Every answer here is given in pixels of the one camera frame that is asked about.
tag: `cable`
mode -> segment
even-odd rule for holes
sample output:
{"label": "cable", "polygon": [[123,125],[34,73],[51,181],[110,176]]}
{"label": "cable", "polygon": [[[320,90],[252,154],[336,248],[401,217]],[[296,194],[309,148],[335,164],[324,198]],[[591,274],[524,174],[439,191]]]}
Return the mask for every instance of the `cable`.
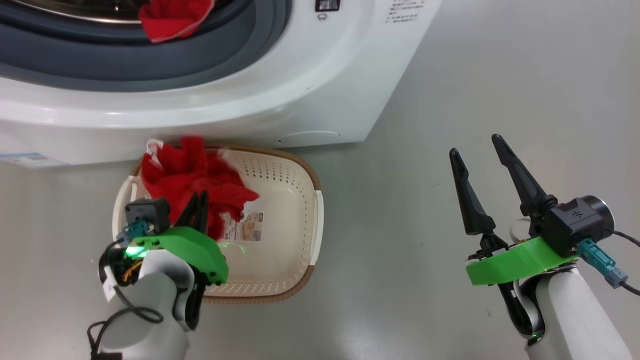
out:
{"label": "cable", "polygon": [[636,244],[637,246],[640,247],[640,241],[638,241],[636,238],[634,238],[632,236],[629,236],[629,235],[627,235],[625,233],[622,233],[620,231],[615,231],[613,229],[607,229],[607,230],[609,230],[610,232],[614,233],[615,235],[620,236],[621,238],[625,238],[625,239],[631,241],[632,243],[634,243],[634,244]]}
{"label": "cable", "polygon": [[634,288],[633,286],[627,284],[625,281],[621,282],[620,286],[622,286],[623,288],[625,288],[629,292],[640,296],[640,290],[638,290],[638,289]]}
{"label": "cable", "polygon": [[140,265],[142,265],[142,260],[140,260],[139,262],[133,264],[130,268],[128,268],[127,271],[124,272],[124,275],[122,276],[122,280],[124,282],[127,282],[127,279],[129,278],[129,276],[133,274],[133,270],[138,268]]}
{"label": "cable", "polygon": [[511,223],[511,226],[509,226],[509,237],[511,238],[511,241],[513,241],[514,244],[519,244],[522,242],[521,239],[519,239],[516,234],[513,231],[514,226],[519,222],[531,222],[530,218],[519,218],[518,220],[515,220],[514,222]]}
{"label": "cable", "polygon": [[[122,293],[122,290],[120,290],[118,286],[114,287],[113,289],[116,291],[116,295],[118,295],[120,300],[129,309],[131,309],[131,311],[133,311],[134,314],[138,315],[138,317],[141,318],[142,320],[148,321],[150,323],[161,323],[164,320],[164,317],[162,316],[162,314],[156,310],[150,309],[148,307],[143,307],[143,306],[134,306],[133,304],[131,304],[131,301],[129,301],[129,299],[127,299],[124,296],[124,294]],[[143,311],[152,313],[156,318],[149,317],[148,315],[143,313]]]}
{"label": "cable", "polygon": [[[89,328],[86,330],[86,335],[89,338],[89,347],[91,348],[92,359],[97,357],[98,349],[100,349],[100,342],[102,341],[102,335],[104,335],[104,332],[106,331],[107,327],[109,327],[109,325],[111,325],[113,320],[116,320],[119,316],[122,316],[127,313],[134,313],[136,316],[138,316],[142,320],[150,323],[161,323],[162,321],[164,321],[164,317],[159,311],[151,309],[149,307],[134,306],[133,304],[131,304],[131,301],[129,301],[129,299],[127,299],[127,297],[124,296],[124,294],[122,293],[122,290],[118,286],[115,286],[113,289],[116,291],[116,295],[118,295],[118,298],[120,298],[120,300],[127,307],[117,311],[116,313],[111,315],[107,320],[95,322],[91,324]],[[98,336],[94,339],[91,334],[91,330],[93,330],[94,327],[100,326],[100,325],[102,327],[98,332]]]}
{"label": "cable", "polygon": [[[631,241],[632,243],[636,244],[637,246],[640,247],[640,241],[638,241],[638,239],[634,238],[633,236],[627,235],[621,231],[615,231],[614,229],[607,229],[608,231],[612,232],[612,234],[618,235],[621,238],[625,238],[629,241]],[[634,288],[633,286],[627,284],[626,281],[621,281],[620,282],[620,286],[623,287],[625,290],[631,292],[632,294],[636,294],[638,296],[640,296],[640,290]]]}

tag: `label sticker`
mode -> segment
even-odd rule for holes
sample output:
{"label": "label sticker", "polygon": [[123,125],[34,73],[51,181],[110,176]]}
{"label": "label sticker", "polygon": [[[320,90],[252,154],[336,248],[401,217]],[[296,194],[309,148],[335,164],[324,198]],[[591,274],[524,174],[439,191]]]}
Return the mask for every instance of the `label sticker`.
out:
{"label": "label sticker", "polygon": [[26,152],[23,154],[0,154],[0,160],[8,163],[18,164],[28,168],[49,168],[68,165],[62,161],[52,159],[37,152]]}
{"label": "label sticker", "polygon": [[418,20],[426,0],[391,0],[385,24],[397,24]]}
{"label": "label sticker", "polygon": [[243,222],[236,222],[228,213],[222,214],[225,222],[224,241],[262,241],[264,214],[250,213]]}

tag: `blue connector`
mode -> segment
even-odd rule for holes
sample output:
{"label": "blue connector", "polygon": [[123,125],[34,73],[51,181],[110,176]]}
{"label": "blue connector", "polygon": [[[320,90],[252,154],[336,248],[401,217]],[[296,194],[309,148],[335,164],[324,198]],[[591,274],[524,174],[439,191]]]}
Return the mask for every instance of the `blue connector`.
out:
{"label": "blue connector", "polygon": [[129,224],[122,232],[116,235],[116,241],[127,247],[135,238],[145,236],[149,232],[149,223],[146,220],[138,220],[133,224]]}
{"label": "blue connector", "polygon": [[586,261],[587,264],[595,267],[596,270],[604,275],[605,280],[614,289],[619,288],[620,283],[627,281],[629,278],[629,276],[622,272],[622,270],[616,268],[615,260],[609,257],[606,252],[602,251],[602,249],[591,239],[584,239],[580,241],[578,248],[576,249],[576,253]]}

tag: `gray floor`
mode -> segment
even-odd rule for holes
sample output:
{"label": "gray floor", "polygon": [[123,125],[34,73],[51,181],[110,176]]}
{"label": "gray floor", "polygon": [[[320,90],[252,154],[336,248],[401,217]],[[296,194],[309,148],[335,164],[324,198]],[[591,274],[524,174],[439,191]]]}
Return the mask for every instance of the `gray floor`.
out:
{"label": "gray floor", "polygon": [[[324,189],[310,282],[276,304],[204,306],[188,359],[526,359],[495,288],[473,287],[447,151],[506,238],[518,198],[502,133],[561,200],[607,201],[640,234],[638,4],[450,0],[365,143],[296,149]],[[0,358],[88,358],[109,314],[96,260],[130,163],[30,171],[0,163]],[[640,286],[638,252],[603,245]],[[581,272],[640,357],[638,299]]]}

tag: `basket handle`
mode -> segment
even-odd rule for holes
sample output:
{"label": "basket handle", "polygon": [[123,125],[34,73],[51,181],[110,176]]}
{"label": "basket handle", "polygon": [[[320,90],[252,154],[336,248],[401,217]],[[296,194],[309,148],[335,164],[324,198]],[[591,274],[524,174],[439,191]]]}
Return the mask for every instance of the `basket handle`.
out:
{"label": "basket handle", "polygon": [[314,251],[311,253],[311,262],[309,265],[315,265],[320,255],[320,246],[322,245],[322,234],[324,229],[324,197],[322,191],[316,190],[316,236],[314,238]]}
{"label": "basket handle", "polygon": [[125,206],[125,194],[129,189],[131,189],[132,184],[133,175],[129,175],[129,177],[122,183],[122,186],[118,191],[118,195],[116,195],[116,201],[113,205],[113,216],[111,217],[111,234],[113,235],[113,241],[115,241],[116,235],[118,235],[118,233],[122,230],[122,226],[120,226],[120,212]]}

